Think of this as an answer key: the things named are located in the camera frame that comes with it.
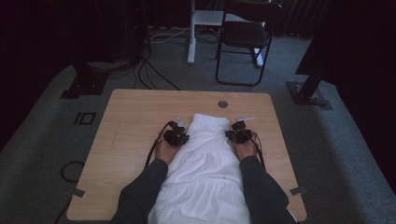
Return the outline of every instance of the gray carpet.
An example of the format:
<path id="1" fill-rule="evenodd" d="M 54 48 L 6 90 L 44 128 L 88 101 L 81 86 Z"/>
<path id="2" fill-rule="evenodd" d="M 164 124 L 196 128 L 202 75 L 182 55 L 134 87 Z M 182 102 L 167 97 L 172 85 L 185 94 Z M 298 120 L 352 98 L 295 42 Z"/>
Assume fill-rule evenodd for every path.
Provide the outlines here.
<path id="1" fill-rule="evenodd" d="M 200 37 L 214 40 L 211 35 Z M 396 223 L 395 195 L 336 88 L 324 82 L 319 86 L 332 110 L 295 105 L 290 97 L 286 81 L 306 79 L 294 72 L 309 43 L 309 39 L 299 37 L 276 37 L 264 80 L 256 87 L 217 83 L 214 44 L 197 42 L 195 64 L 188 65 L 189 39 L 184 36 L 153 43 L 148 61 L 183 91 L 267 92 L 272 96 L 297 181 L 308 189 L 303 194 L 307 212 L 303 223 Z M 221 69 L 224 76 L 250 79 L 259 73 L 249 58 L 237 57 L 224 57 L 223 65 L 229 66 Z M 246 63 L 236 68 L 235 61 Z M 94 65 L 108 67 L 103 63 Z M 145 69 L 142 78 L 149 84 Z M 243 72 L 236 75 L 239 69 Z M 174 89 L 152 69 L 148 68 L 148 73 L 158 89 Z M 76 183 L 64 181 L 61 169 L 70 161 L 86 160 L 113 90 L 145 89 L 136 81 L 137 74 L 138 67 L 114 72 L 102 95 L 82 95 L 74 100 L 60 99 L 76 75 L 73 67 L 66 67 L 52 80 L 0 154 L 0 223 L 47 224 L 55 223 L 58 216 L 58 223 L 98 223 L 66 218 L 63 209 L 70 196 L 65 191 Z M 75 124 L 78 113 L 92 112 L 96 113 L 92 125 Z M 78 178 L 81 169 L 71 166 L 67 172 Z"/>

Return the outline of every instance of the white cloth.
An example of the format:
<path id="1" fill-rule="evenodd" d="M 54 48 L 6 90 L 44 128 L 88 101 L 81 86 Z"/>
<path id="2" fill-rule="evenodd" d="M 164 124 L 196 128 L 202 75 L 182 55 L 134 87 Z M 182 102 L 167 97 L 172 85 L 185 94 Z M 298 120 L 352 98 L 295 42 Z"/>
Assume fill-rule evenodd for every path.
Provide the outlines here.
<path id="1" fill-rule="evenodd" d="M 229 121 L 195 114 L 190 140 L 169 165 L 148 223 L 250 223 Z"/>

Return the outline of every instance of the tape on table corner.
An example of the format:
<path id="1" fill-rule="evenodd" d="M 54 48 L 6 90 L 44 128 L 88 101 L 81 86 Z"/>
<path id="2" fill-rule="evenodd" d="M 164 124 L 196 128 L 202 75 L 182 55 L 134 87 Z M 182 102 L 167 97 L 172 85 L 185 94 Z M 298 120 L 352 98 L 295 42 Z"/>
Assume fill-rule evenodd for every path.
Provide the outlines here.
<path id="1" fill-rule="evenodd" d="M 295 189 L 291 189 L 290 193 L 292 196 L 296 195 L 296 194 L 304 194 L 307 192 L 307 189 L 305 187 L 297 187 Z"/>
<path id="2" fill-rule="evenodd" d="M 83 198 L 85 196 L 85 191 L 81 189 L 74 189 L 74 188 L 69 188 L 66 191 L 66 194 L 70 196 L 78 196 L 79 198 Z"/>

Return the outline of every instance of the hand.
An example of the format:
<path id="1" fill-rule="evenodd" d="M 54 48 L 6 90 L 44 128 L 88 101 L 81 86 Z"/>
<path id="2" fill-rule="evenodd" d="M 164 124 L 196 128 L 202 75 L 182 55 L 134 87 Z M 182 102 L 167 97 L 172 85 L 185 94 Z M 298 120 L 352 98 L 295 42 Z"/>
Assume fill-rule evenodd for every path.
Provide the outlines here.
<path id="1" fill-rule="evenodd" d="M 169 165 L 175 158 L 180 148 L 181 147 L 171 147 L 165 140 L 163 140 L 162 135 L 159 144 L 155 148 L 155 158 L 161 159 Z"/>
<path id="2" fill-rule="evenodd" d="M 257 148 L 252 142 L 252 140 L 254 143 L 256 143 L 257 134 L 254 132 L 252 132 L 251 139 L 247 140 L 246 143 L 241 144 L 241 143 L 231 142 L 233 145 L 234 153 L 236 155 L 236 158 L 238 158 L 238 160 L 241 161 L 245 157 L 257 155 Z"/>

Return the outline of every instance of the black chair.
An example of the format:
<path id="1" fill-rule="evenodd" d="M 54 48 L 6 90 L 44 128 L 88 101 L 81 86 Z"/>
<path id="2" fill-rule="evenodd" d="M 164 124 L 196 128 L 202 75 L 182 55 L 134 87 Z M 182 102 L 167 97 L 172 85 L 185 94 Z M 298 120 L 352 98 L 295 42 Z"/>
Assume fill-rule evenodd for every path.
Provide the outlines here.
<path id="1" fill-rule="evenodd" d="M 226 21 L 227 15 L 235 15 L 245 21 Z M 256 86 L 262 81 L 265 63 L 271 46 L 271 40 L 276 25 L 281 17 L 282 7 L 275 3 L 268 2 L 252 2 L 247 0 L 228 1 L 224 6 L 224 13 L 221 22 L 220 38 L 216 58 L 218 63 L 216 66 L 216 80 L 221 84 L 240 85 L 240 86 Z M 248 48 L 250 52 L 221 50 L 222 44 L 230 47 Z M 262 59 L 262 70 L 259 80 L 255 83 L 240 83 L 222 81 L 219 78 L 220 54 L 242 53 L 251 54 L 257 62 L 257 58 L 262 50 L 266 48 L 265 56 Z"/>

